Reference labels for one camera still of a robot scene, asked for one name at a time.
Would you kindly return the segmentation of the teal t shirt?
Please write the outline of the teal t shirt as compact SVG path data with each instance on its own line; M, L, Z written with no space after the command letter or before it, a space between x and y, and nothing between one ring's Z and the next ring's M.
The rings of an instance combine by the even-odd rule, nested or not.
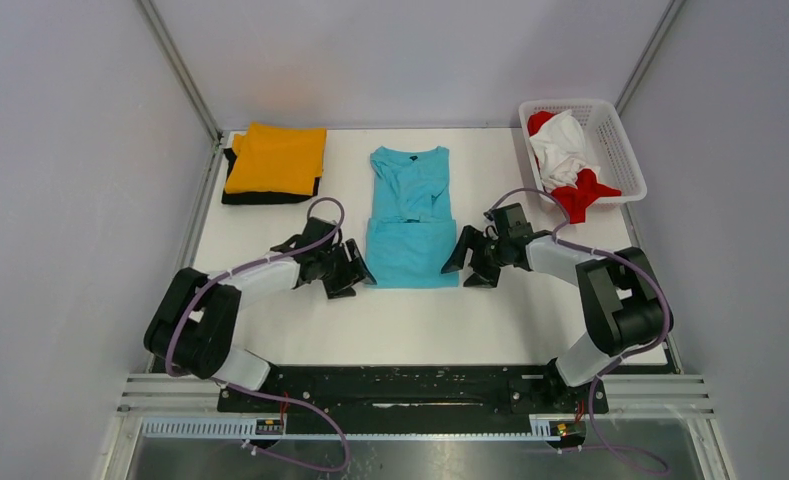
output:
M438 289L459 284L444 273L457 241L450 197L450 151L404 152L380 147L366 229L366 264L379 289Z

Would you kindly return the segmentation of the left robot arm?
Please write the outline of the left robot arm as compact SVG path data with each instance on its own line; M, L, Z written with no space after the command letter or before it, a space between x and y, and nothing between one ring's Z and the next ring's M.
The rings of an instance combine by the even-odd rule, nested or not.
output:
M234 344L239 313L314 282L333 300L353 297L356 285L376 279L355 240L343 239L337 224L310 217L301 233L244 265L213 274L179 270L146 329L144 347L167 361L168 373L239 386L252 408L269 410L281 387L269 377L271 362Z

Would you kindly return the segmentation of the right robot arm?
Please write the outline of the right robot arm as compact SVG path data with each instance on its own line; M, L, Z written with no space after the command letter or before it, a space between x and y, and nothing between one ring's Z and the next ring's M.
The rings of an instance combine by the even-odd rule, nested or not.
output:
M598 381L604 371L671 329L646 255L636 247L616 253L571 247L547 230L534 230L520 204L487 216L491 224L485 230L463 229L442 273L470 267L464 284L473 288L496 287L507 266L550 275L578 289L585 324L580 338L549 361L541 378L509 382L512 412L607 412Z

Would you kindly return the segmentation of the black folded t shirt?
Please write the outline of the black folded t shirt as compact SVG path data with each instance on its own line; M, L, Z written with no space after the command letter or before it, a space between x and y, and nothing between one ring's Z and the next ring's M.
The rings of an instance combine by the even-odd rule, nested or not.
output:
M228 162L221 194L224 205L284 205L319 193L323 151L294 147L223 150Z

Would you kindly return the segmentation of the orange folded t shirt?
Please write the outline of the orange folded t shirt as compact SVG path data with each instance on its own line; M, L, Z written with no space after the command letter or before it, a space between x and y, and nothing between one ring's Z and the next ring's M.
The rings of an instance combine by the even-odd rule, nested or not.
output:
M326 139L324 128L251 124L230 143L235 161L224 192L313 195L323 176Z

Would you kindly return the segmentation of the white t shirt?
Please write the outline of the white t shirt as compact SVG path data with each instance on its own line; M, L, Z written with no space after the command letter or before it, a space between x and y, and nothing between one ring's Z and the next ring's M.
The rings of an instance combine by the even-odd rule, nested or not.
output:
M527 131L539 177L547 192L575 187L583 170L590 170L598 177L600 168L587 155L582 126L571 110L538 111L529 117Z

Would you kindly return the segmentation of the white plastic basket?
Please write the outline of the white plastic basket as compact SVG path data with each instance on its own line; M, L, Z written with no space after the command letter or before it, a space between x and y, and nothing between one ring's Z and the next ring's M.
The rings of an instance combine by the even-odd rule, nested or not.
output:
M529 118L541 111L560 114L569 111L582 130L587 161L599 168L598 180L622 192L620 196L600 198L597 207L609 208L645 198L648 189L615 107L593 98L529 100L520 104L521 130L528 134Z

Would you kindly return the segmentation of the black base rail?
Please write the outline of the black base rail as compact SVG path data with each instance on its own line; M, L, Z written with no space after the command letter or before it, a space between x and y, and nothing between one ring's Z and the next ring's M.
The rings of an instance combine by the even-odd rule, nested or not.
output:
M609 410L603 386L562 387L543 365L278 366L262 391L309 402L351 435L524 434L532 415Z

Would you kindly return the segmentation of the left aluminium frame post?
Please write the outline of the left aluminium frame post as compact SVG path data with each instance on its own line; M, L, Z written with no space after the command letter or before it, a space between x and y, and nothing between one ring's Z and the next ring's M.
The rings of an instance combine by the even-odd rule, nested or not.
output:
M219 144L223 138L222 130L196 85L156 3L152 0L135 0L134 3L207 135L214 144Z

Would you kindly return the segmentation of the aluminium frame post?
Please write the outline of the aluminium frame post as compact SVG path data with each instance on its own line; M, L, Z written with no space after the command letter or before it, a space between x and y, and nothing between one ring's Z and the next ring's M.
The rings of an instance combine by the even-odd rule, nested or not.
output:
M134 3L207 135L214 144L219 144L223 138L222 130L196 85L156 3L152 0L135 0Z
M652 65L660 48L667 39L673 25L680 17L682 10L687 4L686 0L669 0L658 20L653 32L651 33L645 47L642 50L635 66L633 67L625 85L615 103L615 109L622 115L631 103L635 93L643 82L647 71Z

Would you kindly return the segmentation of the right aluminium frame post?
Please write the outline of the right aluminium frame post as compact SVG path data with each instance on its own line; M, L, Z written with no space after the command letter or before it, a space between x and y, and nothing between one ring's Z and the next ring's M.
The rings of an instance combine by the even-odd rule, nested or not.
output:
M645 47L642 50L635 66L633 67L625 85L615 103L615 109L622 115L631 103L635 93L643 82L647 71L652 65L660 48L667 39L673 25L680 17L682 10L687 4L686 0L669 0L658 20L653 32L651 33Z

